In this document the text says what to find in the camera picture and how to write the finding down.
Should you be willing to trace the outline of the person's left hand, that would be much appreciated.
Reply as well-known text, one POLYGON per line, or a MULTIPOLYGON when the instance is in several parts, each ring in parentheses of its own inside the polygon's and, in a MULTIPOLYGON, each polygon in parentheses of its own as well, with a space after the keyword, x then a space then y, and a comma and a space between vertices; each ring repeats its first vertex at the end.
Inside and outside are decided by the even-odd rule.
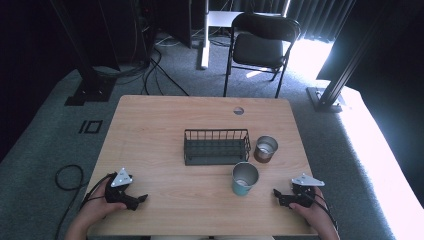
POLYGON ((124 203, 107 202, 105 198, 107 182, 108 179, 103 180, 80 209, 74 220, 74 225, 78 230, 88 230, 90 226, 100 221, 108 214, 127 209, 124 203))

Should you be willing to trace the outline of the person's right hand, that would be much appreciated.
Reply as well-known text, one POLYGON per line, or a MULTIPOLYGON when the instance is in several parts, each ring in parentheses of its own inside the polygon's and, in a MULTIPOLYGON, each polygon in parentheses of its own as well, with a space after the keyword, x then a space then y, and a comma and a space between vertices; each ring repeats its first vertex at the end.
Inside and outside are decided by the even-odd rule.
POLYGON ((324 226, 334 226, 332 220, 326 213, 326 203, 323 199, 323 194, 321 190, 316 187, 316 196, 315 200, 317 203, 314 203, 311 207, 303 207, 297 203, 291 203, 289 207, 302 216, 309 225, 317 232, 317 229, 324 226))

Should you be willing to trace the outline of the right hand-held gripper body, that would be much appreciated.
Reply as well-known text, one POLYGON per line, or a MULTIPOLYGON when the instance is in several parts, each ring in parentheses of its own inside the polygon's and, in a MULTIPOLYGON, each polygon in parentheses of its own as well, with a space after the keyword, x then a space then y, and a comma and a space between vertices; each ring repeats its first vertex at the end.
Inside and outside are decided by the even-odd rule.
POLYGON ((291 183, 292 192, 294 193, 294 202, 307 208, 311 207, 315 200, 315 188, 325 185, 324 181, 318 180, 305 173, 293 178, 291 183))

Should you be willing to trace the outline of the dark curtain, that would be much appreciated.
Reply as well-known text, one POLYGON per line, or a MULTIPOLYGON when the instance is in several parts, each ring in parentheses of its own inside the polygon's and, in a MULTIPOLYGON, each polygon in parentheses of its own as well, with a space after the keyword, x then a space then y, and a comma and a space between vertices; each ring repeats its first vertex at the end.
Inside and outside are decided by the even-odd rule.
POLYGON ((210 10, 282 14, 301 26, 301 37, 334 41, 356 0, 209 0, 210 10))

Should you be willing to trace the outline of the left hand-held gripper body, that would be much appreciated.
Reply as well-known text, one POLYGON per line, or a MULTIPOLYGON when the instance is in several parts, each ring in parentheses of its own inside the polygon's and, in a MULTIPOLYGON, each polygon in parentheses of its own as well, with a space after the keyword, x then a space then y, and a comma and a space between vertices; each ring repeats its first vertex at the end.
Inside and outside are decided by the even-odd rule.
POLYGON ((105 198, 108 203, 121 202, 130 204, 133 198, 125 193, 125 190, 133 182, 132 176, 128 174, 125 168, 114 172, 106 184, 105 198))

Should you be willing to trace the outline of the black metal stand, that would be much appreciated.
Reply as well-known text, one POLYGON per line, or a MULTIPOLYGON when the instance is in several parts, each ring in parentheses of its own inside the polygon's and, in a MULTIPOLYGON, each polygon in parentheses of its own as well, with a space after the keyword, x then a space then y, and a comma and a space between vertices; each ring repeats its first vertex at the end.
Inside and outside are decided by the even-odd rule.
POLYGON ((385 7, 386 0, 355 0, 318 74, 329 84, 325 88, 307 88, 317 112, 342 111, 341 91, 369 49, 385 7))
POLYGON ((116 79, 101 77, 93 68, 63 1, 47 0, 47 7, 57 34, 81 76, 80 84, 75 93, 67 98, 65 105, 83 106, 86 102, 108 102, 116 79))

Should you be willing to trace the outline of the dark cabinet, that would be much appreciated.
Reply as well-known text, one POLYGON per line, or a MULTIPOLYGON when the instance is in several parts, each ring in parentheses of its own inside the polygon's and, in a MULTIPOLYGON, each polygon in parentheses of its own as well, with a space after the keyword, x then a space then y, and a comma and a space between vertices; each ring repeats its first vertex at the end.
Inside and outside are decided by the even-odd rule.
POLYGON ((144 62, 149 62, 159 30, 188 48, 192 47, 192 0, 136 0, 136 9, 145 44, 144 62))

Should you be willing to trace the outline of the black folding chair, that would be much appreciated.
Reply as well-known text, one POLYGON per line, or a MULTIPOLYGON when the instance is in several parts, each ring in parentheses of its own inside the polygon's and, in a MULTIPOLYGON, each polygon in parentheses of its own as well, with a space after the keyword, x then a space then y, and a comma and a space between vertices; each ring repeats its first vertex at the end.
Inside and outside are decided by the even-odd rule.
POLYGON ((300 24, 280 15, 241 13, 231 23, 224 91, 227 95, 232 69, 257 70, 280 78, 275 97, 279 96, 291 50, 301 33, 300 24))

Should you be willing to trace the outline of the black wire basket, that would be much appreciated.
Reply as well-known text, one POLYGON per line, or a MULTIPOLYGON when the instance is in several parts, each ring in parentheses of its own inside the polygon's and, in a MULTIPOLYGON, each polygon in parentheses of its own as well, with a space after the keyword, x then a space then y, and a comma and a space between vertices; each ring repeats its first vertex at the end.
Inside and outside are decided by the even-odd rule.
POLYGON ((247 129, 186 129, 186 166, 235 165, 249 160, 251 145, 247 129))

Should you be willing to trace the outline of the teal metal cup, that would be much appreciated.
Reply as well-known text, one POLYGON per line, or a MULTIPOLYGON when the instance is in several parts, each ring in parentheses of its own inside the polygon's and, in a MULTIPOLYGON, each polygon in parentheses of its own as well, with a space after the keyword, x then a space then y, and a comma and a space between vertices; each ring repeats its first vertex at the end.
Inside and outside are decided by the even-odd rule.
POLYGON ((237 196, 245 196, 258 182, 259 171, 249 162, 237 163, 232 170, 232 190, 237 196))

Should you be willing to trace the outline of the brown metal cup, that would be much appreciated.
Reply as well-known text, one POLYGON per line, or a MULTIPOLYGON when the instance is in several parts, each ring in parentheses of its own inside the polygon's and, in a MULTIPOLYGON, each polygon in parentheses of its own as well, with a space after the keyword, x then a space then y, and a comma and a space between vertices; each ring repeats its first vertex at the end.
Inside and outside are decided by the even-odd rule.
POLYGON ((260 163, 268 163, 278 150, 278 142, 272 136, 261 136, 256 141, 254 158, 260 163))

